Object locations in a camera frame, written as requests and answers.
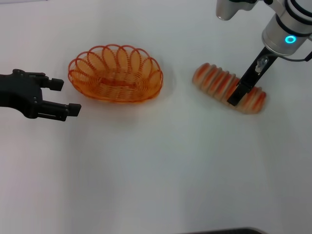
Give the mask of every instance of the white tabletop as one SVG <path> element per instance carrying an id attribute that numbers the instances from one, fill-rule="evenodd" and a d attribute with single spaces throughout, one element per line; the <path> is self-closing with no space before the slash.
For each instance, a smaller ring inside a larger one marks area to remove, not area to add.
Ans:
<path id="1" fill-rule="evenodd" d="M 273 11 L 228 22 L 215 0 L 49 0 L 0 6 L 0 74 L 65 80 L 45 100 L 80 103 L 66 122 L 1 108 L 0 232 L 174 234 L 254 227 L 310 233 L 311 63 L 278 59 L 259 85 L 264 112 L 237 113 L 192 84 L 205 62 L 242 76 Z M 95 45 L 147 50 L 164 71 L 156 100 L 87 99 L 67 66 Z M 311 51 L 306 42 L 293 56 Z"/>

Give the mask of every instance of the wire basket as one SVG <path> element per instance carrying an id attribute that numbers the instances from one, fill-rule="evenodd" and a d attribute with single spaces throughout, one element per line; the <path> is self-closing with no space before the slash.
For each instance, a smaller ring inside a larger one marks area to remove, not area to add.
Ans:
<path id="1" fill-rule="evenodd" d="M 163 84 L 158 62 L 130 45 L 95 46 L 68 66 L 72 85 L 89 98 L 113 103 L 154 99 Z"/>

